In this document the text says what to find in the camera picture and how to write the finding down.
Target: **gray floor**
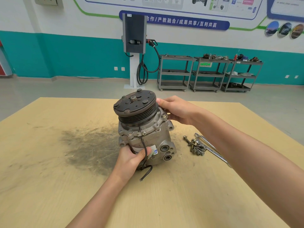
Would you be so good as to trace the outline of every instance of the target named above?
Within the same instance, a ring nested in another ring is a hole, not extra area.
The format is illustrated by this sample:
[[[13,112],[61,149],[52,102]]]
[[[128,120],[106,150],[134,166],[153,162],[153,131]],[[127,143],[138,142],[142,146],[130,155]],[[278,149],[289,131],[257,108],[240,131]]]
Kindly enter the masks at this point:
[[[125,79],[59,79],[54,82],[37,79],[0,78],[0,121],[39,97],[121,98],[133,92],[124,89]],[[304,86],[255,85],[251,92],[222,92],[157,89],[151,80],[145,88],[160,98],[177,95],[188,101],[240,102],[285,134],[304,145]]]

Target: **blue banner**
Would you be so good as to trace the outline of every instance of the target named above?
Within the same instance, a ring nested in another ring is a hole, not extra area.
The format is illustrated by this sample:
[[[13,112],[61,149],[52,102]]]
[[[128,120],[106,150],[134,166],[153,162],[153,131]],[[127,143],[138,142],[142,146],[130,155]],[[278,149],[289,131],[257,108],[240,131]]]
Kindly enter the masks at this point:
[[[125,10],[119,12],[119,18],[121,20],[123,19],[122,17],[123,13],[145,15],[147,16],[147,23],[151,23],[151,24],[174,25],[174,26],[192,27],[192,28],[200,28],[200,29],[215,29],[215,30],[227,30],[230,26],[230,23],[227,21],[188,18],[182,16],[142,13],[142,12],[125,11]]]

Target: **oil stain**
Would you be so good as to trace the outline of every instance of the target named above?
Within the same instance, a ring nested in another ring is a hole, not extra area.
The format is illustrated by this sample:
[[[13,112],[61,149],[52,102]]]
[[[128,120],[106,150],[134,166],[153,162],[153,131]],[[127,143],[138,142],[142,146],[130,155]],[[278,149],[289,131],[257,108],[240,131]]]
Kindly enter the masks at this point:
[[[118,157],[119,149],[117,126],[77,128],[62,131],[61,141],[70,147],[65,153],[66,162],[78,169],[90,170],[94,174],[108,176]]]

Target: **teal wall stripe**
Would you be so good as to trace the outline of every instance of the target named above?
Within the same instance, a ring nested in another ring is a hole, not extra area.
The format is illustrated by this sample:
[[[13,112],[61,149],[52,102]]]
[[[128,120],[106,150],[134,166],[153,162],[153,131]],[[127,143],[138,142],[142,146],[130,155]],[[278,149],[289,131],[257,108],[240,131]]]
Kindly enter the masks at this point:
[[[0,31],[0,40],[18,76],[129,78],[130,75],[129,58],[124,54],[123,43],[119,39]],[[304,69],[301,65],[304,54],[302,53],[173,43],[158,43],[157,49],[160,54],[202,56],[204,53],[212,53],[228,55],[231,58],[236,53],[242,53],[249,58],[258,57],[264,62],[256,83],[304,84]],[[144,60],[149,70],[157,67],[158,60],[152,47],[146,47]],[[164,68],[183,69],[184,66],[185,62],[164,63]],[[247,67],[238,65],[236,71],[246,72]],[[209,70],[215,69],[216,64],[209,68]],[[252,72],[256,72],[257,69],[258,67],[253,67]],[[157,73],[150,73],[149,78],[156,79]]]

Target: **wooden table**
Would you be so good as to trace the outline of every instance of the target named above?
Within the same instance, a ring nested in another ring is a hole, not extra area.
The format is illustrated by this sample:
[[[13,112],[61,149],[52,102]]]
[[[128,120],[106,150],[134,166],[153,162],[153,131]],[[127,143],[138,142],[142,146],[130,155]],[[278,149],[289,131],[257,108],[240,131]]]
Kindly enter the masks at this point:
[[[40,98],[0,122],[0,227],[64,227],[115,165],[114,99]],[[240,103],[193,102],[304,168],[304,147]],[[108,227],[287,227],[223,161],[189,152],[173,122],[178,154],[143,182],[136,172]]]

